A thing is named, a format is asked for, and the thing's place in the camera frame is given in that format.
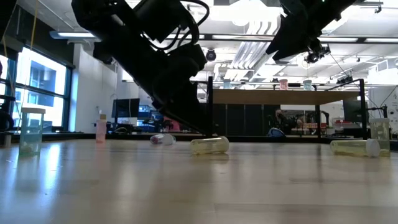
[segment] wooden tabletop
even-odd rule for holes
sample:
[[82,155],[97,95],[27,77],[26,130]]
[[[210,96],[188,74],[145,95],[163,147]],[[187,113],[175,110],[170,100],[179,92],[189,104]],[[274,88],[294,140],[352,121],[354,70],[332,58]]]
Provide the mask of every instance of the wooden tabletop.
[[213,103],[244,105],[324,105],[359,96],[358,91],[213,90]]

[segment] pink liquid bottle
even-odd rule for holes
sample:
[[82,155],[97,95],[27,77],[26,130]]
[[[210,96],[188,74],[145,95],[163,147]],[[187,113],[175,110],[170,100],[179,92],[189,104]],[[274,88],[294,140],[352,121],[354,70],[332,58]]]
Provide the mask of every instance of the pink liquid bottle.
[[106,114],[100,114],[97,120],[97,130],[95,134],[95,141],[97,143],[104,143],[106,136]]

